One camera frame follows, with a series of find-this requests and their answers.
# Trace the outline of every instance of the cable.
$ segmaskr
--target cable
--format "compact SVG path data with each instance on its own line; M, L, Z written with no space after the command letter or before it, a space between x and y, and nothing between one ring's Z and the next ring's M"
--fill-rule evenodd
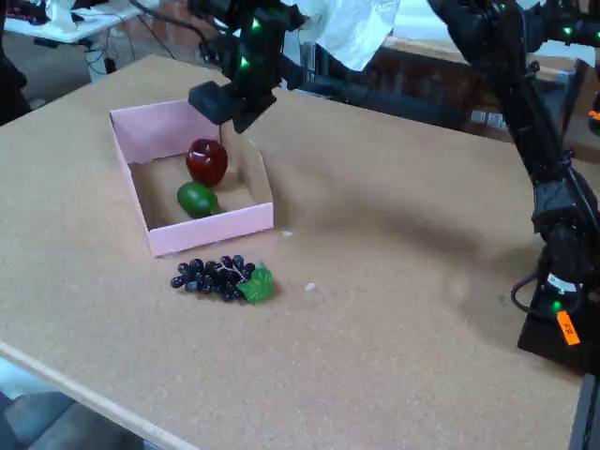
M522 279L519 283L517 283L515 286L513 286L513 289L510 290L510 299L512 300L513 304L519 308L521 311L526 312L526 313L536 313L537 311L535 311L534 309L531 309L528 306L523 305L521 302L519 302L517 300L517 293L524 288L525 286L527 286L529 283L531 283L532 281L534 281L537 278L537 269L535 269L535 272L533 272L531 275L529 275L528 277L526 277L525 279Z
M202 53L202 57L204 57L205 55L208 54L208 49L206 47L206 37L204 36L204 33L201 31L200 28L192 25L191 23L180 21L179 19L175 19L174 17L170 17L170 16L167 16L160 12L156 12L153 9L150 9L149 7L145 7L138 0L129 0L129 3L131 5L133 5L134 7L136 7L137 9L140 9L142 12L148 14L151 17L154 17L155 19L157 19L159 21L163 21L166 23L172 23L173 25L181 26L182 28L186 28L188 30L193 31L201 39L200 51Z
M150 27L150 25L148 25L146 23L146 21L144 19L142 19L142 16L138 16L138 19L140 20L142 25L146 27L146 29L150 32L150 34L154 37L154 39L162 46L162 48L165 49L165 51L171 56L171 58L176 60L177 58L175 58L173 56L173 54L171 53L169 48L165 45L165 43L162 40L160 40L160 38L157 36L157 34L154 32L154 30Z
M87 50L85 50L85 53L95 53L97 51L98 50L87 49ZM94 61L87 61L87 59L85 61L87 63L87 66L90 68L90 70L92 70L93 72L96 72L98 75L108 75L108 73L106 71L100 72L100 71L96 70L96 68L94 66L92 66L93 64L97 63L100 59L102 59L104 57L104 55L105 55L104 49L101 48L100 56L98 58L96 58Z
M133 61L135 61L135 51L133 50L133 39L131 38L131 32L129 31L129 27L128 27L128 23L118 14L113 14L111 12L98 12L98 13L93 13L93 14L81 14L80 12L77 13L78 15L82 16L82 17L94 17L94 16L111 16L111 17L116 17L121 24L123 24L125 26L125 32L127 33L127 39L129 40L129 48L131 50L131 59ZM109 42L109 36L111 34L111 30L108 31L109 35L106 36L106 48L108 49L108 42Z
M533 314L534 316L537 316L537 317L540 317L543 319L548 319L549 316L547 314L543 314L540 311L533 309L532 307L523 305L521 302L519 302L517 300L517 293L522 288L527 286L529 283L531 283L532 281L537 279L538 275L539 275L539 271L538 271L538 269L535 269L535 271L531 275L529 275L528 277L526 277L525 279L523 279L519 283L517 283L515 286L513 286L513 289L510 290L510 299L513 302L513 304L517 308L519 308L521 311L526 312L527 314ZM581 290L581 288L577 284L575 284L575 291L577 293L577 299L575 301L575 304L572 307L565 309L565 311L568 314L573 314L573 313L579 311L579 309L583 306L583 301L585 299L584 292Z

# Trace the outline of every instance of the brick wall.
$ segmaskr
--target brick wall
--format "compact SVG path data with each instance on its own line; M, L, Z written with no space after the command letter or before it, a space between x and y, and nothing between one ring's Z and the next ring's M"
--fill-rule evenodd
M194 24L202 30L206 35L206 38L211 38L217 34L217 31L215 31L215 29L207 22L200 21L191 16L188 12L187 2L185 1L163 0L158 12L180 21ZM197 52L200 37L196 33L171 23L153 19L146 15L141 17L177 59L201 63L201 59ZM114 55L114 53L118 54L119 66L123 66L131 61L128 32L131 35L136 59L149 53L167 55L140 20L134 18L126 24L116 27L111 34L108 53L109 55Z

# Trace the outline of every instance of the grapes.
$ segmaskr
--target grapes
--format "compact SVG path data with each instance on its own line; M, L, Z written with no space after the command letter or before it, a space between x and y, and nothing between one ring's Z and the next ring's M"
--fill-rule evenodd
M224 256L223 258L221 258L221 262L228 269L231 269L233 267L233 261L229 256Z
M177 266L179 275L171 279L171 286L174 289L185 286L188 293L216 293L224 302L231 303L245 300L238 285L250 280L255 269L252 262L245 263L242 255L223 256L220 262L194 259Z
M189 268L194 274L203 273L204 272L204 262L203 260L195 259L189 262Z
M209 270L215 270L217 267L217 263L214 261L207 261L206 264L204 265L204 270L206 270L207 272Z
M244 266L244 270L247 270L250 274L252 274L252 272L254 272L255 269L256 265L254 265L252 262L249 262Z
M233 265L237 270L244 269L244 257L242 255L235 255L233 257Z
M231 284L237 284L242 278L240 277L240 274L238 274L237 272L234 272L233 270L228 270L227 271L227 282L230 282Z
M181 277L173 277L171 278L171 287L173 289L181 288L186 282Z
M201 274L200 272L196 273L196 276L194 277L194 281L196 281L196 283L198 283L198 290L200 290L201 288L204 287L204 275Z
M189 281L186 283L186 292L195 293L198 291L198 281Z
M194 273L185 262L182 262L177 266L177 271L181 274L181 278L185 281L191 281L194 278Z
M221 269L217 272L217 281L219 284L227 283L229 279L229 270Z
M182 262L177 266L177 272L179 272L180 274L183 274L184 272L189 272L189 264Z

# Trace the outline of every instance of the green leaf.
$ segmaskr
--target green leaf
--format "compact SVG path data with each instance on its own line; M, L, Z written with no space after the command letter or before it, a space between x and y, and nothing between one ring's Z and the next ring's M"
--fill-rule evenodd
M237 287L249 303L261 303L273 295L273 275L266 267L258 267L252 272L250 281Z

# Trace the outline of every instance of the plastic fruit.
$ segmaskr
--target plastic fruit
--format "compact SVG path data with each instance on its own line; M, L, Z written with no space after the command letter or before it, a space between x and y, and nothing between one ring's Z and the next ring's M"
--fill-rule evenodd
M217 141L199 139L189 148L186 164L194 181L212 188L227 171L227 152Z
M191 218L205 218L218 212L217 194L200 183L190 181L181 186L177 201Z

